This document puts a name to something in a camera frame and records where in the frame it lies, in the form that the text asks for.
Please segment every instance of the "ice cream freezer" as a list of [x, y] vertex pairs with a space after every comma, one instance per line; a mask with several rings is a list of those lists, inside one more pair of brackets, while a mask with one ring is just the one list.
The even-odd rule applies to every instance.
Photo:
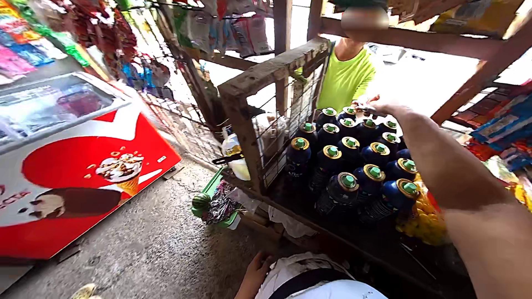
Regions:
[[0, 90], [0, 260], [51, 258], [180, 160], [89, 74]]

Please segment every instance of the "concrete floor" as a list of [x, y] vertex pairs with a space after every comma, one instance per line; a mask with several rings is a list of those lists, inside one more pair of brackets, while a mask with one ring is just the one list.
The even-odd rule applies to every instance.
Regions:
[[172, 179], [157, 180], [83, 235], [80, 253], [34, 268], [0, 297], [67, 299], [96, 283], [103, 299], [233, 298], [259, 250], [300, 251], [243, 225], [204, 225], [190, 199], [214, 173], [188, 160], [179, 165], [185, 168]]

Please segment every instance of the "ice cream cone illustration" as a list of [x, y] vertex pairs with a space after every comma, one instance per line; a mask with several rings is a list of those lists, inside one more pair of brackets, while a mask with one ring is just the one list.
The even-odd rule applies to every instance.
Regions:
[[124, 192], [134, 196], [138, 192], [138, 175], [142, 169], [144, 157], [124, 154], [120, 158], [107, 158], [100, 163], [96, 174], [115, 183]]

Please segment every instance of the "neon yellow shirt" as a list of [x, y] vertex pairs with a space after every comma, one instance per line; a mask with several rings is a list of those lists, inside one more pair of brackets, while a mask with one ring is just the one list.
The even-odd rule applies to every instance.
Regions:
[[343, 107], [349, 106], [353, 99], [365, 93], [375, 73], [371, 54], [366, 48], [347, 61], [338, 60], [333, 51], [316, 108], [332, 107], [340, 113]]

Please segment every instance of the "chocolate ice cream bar illustration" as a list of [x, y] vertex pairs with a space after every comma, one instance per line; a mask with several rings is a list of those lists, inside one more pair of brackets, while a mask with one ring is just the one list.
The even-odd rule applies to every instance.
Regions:
[[19, 213], [43, 218], [90, 217], [111, 211], [120, 202], [120, 192], [93, 188], [58, 188], [48, 190], [31, 201]]
[[121, 155], [119, 159], [107, 158], [95, 172], [134, 196], [138, 192], [138, 175], [142, 169], [142, 160], [144, 157], [135, 157], [133, 154]]

